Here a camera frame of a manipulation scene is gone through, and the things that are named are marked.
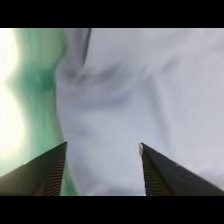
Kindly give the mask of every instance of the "green table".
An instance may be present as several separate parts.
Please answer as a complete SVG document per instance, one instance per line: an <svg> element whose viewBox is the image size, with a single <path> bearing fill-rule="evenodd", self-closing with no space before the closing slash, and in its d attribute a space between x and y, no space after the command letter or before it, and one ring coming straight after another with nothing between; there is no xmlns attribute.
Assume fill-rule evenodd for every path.
<svg viewBox="0 0 224 224"><path fill-rule="evenodd" d="M3 38L4 33L8 31L9 29L0 32L1 43L7 42L9 39L8 37ZM3 110L0 110L2 121L7 116L7 119L10 120L8 124L12 123L12 126L8 127L7 122L3 122L5 126L0 128L0 134L3 135L0 138L8 138L12 142L10 145L5 140L5 145L3 145L5 148L2 146L3 149L0 150L0 176L63 142L56 114L54 80L56 65L64 51L63 29L18 28L12 29L12 31L18 52L17 64L7 79L1 78L4 77L5 70L0 69L0 97L6 99L7 94L11 94L11 98L13 98L12 103L8 103L11 102L9 100L4 101L6 106L3 103L2 108L7 108L4 114L1 114ZM7 43L0 44L2 57L8 56L8 53L4 52L6 46ZM5 68L1 61L0 68ZM17 110L22 126L21 121L20 125L13 124L14 120L18 122L18 113L14 114ZM7 111L11 111L12 118L9 118ZM15 149L16 141L18 141L18 135L15 133L18 135L23 133L22 143L18 149ZM14 151L8 150L7 147L14 147ZM61 195L76 195L67 165Z"/></svg>

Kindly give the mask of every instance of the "fabric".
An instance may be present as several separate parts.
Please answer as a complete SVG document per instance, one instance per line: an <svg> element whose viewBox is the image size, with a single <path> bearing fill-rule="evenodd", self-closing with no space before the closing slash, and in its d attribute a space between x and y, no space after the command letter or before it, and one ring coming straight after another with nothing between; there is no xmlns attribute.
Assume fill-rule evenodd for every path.
<svg viewBox="0 0 224 224"><path fill-rule="evenodd" d="M57 108L80 195L145 195L140 142L224 189L224 29L65 34Z"/></svg>

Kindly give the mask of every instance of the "green surface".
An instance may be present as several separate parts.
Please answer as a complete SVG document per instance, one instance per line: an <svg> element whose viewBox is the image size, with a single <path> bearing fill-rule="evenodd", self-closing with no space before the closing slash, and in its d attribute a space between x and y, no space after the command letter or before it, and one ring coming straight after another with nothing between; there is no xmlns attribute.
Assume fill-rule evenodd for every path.
<svg viewBox="0 0 224 224"><path fill-rule="evenodd" d="M18 28L14 31L19 64L8 80L8 89L16 96L26 135L19 153L7 159L0 157L0 176L63 142L56 115L54 80L56 65L64 51L63 29ZM67 166L61 195L76 195Z"/></svg>

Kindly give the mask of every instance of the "light purple cloth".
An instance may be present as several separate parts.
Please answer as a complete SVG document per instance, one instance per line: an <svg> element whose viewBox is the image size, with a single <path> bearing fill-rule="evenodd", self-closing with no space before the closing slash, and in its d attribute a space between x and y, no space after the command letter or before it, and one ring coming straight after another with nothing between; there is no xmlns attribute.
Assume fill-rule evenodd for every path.
<svg viewBox="0 0 224 224"><path fill-rule="evenodd" d="M65 34L57 105L80 195L145 195L140 142L224 189L224 29Z"/></svg>

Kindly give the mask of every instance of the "white cloth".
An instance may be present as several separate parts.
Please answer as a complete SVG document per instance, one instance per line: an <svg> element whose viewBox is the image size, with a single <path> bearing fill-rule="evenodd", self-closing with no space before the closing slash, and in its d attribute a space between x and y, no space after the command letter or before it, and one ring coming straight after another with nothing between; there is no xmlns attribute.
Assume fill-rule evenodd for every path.
<svg viewBox="0 0 224 224"><path fill-rule="evenodd" d="M224 189L224 29L65 29L57 105L81 195L145 195L143 142Z"/></svg>

